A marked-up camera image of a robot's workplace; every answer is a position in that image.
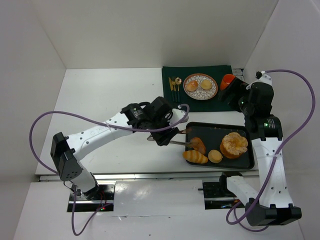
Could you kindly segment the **metal tongs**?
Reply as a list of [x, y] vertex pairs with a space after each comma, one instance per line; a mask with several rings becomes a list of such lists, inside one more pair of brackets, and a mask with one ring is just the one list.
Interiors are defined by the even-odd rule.
[[[179, 134], [181, 135], [186, 135], [188, 133], [190, 133], [192, 131], [191, 127], [187, 127], [184, 130], [180, 130]], [[181, 142], [181, 141], [176, 141], [176, 140], [170, 140], [169, 141], [170, 144], [175, 144], [175, 145], [180, 145], [180, 146], [185, 146], [185, 147], [189, 147], [189, 148], [194, 148], [197, 147], [199, 145], [199, 141], [198, 140], [192, 140], [191, 142]]]

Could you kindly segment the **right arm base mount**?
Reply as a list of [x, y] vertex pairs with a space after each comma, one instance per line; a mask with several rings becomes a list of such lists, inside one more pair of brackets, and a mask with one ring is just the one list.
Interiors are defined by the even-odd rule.
[[203, 193], [206, 210], [230, 209], [240, 200], [227, 189], [227, 178], [243, 175], [237, 171], [223, 172], [216, 181], [205, 181], [197, 190]]

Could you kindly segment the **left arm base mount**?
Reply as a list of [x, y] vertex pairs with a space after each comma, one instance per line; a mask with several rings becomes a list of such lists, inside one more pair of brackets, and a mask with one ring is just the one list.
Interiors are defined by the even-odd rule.
[[71, 213], [73, 210], [74, 200], [75, 200], [75, 213], [88, 213], [95, 212], [99, 210], [100, 212], [113, 212], [114, 211], [114, 197], [115, 197], [115, 187], [114, 182], [108, 182], [107, 184], [100, 184], [100, 189], [89, 199], [86, 198], [80, 189], [76, 189], [76, 198], [74, 189], [69, 187], [70, 194], [67, 204], [67, 212]]

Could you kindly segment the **small pale round bun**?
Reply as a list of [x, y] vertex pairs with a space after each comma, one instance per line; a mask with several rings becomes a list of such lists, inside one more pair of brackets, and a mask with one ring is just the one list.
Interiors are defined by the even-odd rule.
[[204, 79], [202, 80], [200, 86], [204, 90], [210, 90], [212, 88], [212, 83], [209, 79]]

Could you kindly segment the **brown oblong glazed bread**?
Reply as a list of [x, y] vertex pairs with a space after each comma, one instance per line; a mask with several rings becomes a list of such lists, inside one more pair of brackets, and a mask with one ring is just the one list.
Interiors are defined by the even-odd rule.
[[194, 137], [190, 140], [190, 147], [198, 151], [202, 155], [206, 154], [206, 147], [199, 137]]

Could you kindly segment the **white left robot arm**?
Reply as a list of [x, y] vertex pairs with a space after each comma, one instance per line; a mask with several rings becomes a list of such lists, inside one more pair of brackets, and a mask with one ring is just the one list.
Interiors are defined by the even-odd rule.
[[115, 116], [82, 132], [52, 138], [50, 156], [59, 178], [70, 182], [87, 200], [102, 192], [94, 175], [81, 160], [96, 149], [133, 133], [150, 133], [158, 146], [166, 146], [180, 131], [178, 125], [188, 121], [187, 104], [173, 107], [159, 96], [152, 102], [131, 103]]

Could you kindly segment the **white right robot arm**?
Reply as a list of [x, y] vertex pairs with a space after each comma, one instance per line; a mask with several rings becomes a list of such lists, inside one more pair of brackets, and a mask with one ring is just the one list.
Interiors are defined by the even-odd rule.
[[282, 125], [271, 114], [272, 79], [264, 72], [257, 76], [257, 81], [251, 84], [233, 77], [219, 93], [219, 100], [244, 115], [257, 159], [260, 191], [255, 191], [240, 173], [224, 173], [220, 181], [223, 190], [233, 193], [244, 205], [244, 218], [250, 226], [284, 226], [299, 220], [302, 210], [294, 205], [287, 187]]

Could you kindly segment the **glazed round sesame bun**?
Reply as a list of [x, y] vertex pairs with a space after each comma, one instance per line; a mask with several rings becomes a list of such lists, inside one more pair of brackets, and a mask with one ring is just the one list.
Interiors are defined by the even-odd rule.
[[187, 85], [186, 85], [186, 89], [189, 92], [193, 92], [198, 88], [198, 82], [196, 80], [191, 80]]

